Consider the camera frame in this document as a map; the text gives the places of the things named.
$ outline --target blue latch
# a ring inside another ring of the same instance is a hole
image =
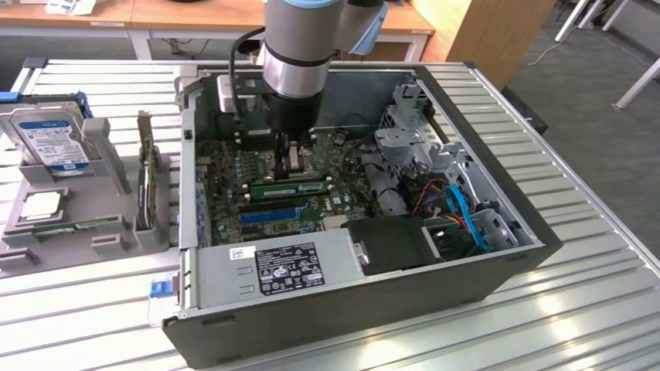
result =
[[[0,91],[0,102],[14,103],[18,101],[20,93],[13,93],[10,91]]]
[[[172,279],[166,281],[153,281],[152,282],[152,290],[148,293],[148,297],[150,298],[165,298],[174,294],[174,285],[172,283]]]

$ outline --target green circuit board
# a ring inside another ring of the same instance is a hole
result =
[[[197,146],[213,245],[316,232],[322,230],[328,216],[358,220],[380,215],[377,203],[369,201],[370,186],[362,169],[350,163],[341,168],[344,153],[357,140],[336,141],[341,135],[337,131],[316,135],[312,150],[301,150],[304,178],[284,184],[270,178],[272,151],[249,151],[229,141],[201,142]],[[357,156],[354,151],[348,162],[357,161]],[[261,214],[268,218],[277,212],[296,217],[246,223],[260,220]]]

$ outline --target wooden desk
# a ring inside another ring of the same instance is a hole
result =
[[[38,27],[121,27],[130,22],[134,0],[106,0],[93,6],[90,15],[52,15],[44,4],[13,4],[0,6],[0,26]]]
[[[262,19],[261,0],[106,0],[82,16],[49,15],[44,5],[14,4],[0,6],[0,36],[128,38],[137,59],[149,60],[149,39],[236,39]],[[390,5],[372,59],[418,61],[433,32],[408,3]]]
[[[106,0],[90,15],[50,15],[42,4],[0,6],[0,36],[121,37],[128,26],[134,0]]]
[[[261,0],[134,0],[129,33],[138,59],[152,59],[149,39],[236,39],[262,26],[262,7]],[[408,44],[405,60],[418,61],[433,31],[408,3],[389,5],[378,42]]]

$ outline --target blue pcie slot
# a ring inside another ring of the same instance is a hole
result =
[[[276,220],[286,220],[286,219],[300,219],[300,214],[309,206],[309,203],[305,206],[296,207],[294,209],[288,210],[276,210],[269,211],[268,213],[258,214],[244,214],[238,218],[240,224],[249,223],[262,223],[262,222],[274,222]]]

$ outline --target motherboard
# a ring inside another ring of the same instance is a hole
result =
[[[197,207],[205,208],[212,245],[330,230],[380,215],[360,140],[340,129],[314,133],[300,151],[300,173],[277,182],[272,150],[241,141],[197,141],[205,193]]]

